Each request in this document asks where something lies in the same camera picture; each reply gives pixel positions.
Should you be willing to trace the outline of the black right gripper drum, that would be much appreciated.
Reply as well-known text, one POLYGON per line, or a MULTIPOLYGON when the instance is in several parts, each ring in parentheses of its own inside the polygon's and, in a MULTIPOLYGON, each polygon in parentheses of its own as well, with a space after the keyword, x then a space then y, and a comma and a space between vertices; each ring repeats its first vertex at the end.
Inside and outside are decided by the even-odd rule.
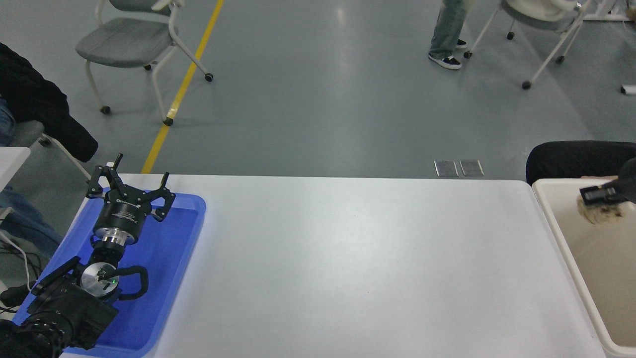
POLYGON ((625 201, 636 203, 636 159, 626 161, 618 172, 616 195, 625 201))

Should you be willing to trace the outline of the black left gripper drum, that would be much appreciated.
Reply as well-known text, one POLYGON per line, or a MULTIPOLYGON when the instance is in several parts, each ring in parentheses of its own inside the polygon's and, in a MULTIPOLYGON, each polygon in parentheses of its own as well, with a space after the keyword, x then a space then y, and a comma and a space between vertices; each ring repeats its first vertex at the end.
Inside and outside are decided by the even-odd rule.
POLYGON ((93 233, 104 238, 107 234, 119 231, 126 233, 127 239, 138 239, 152 210, 146 196, 144 190, 132 190, 125 194, 117 190, 107 192, 93 233))

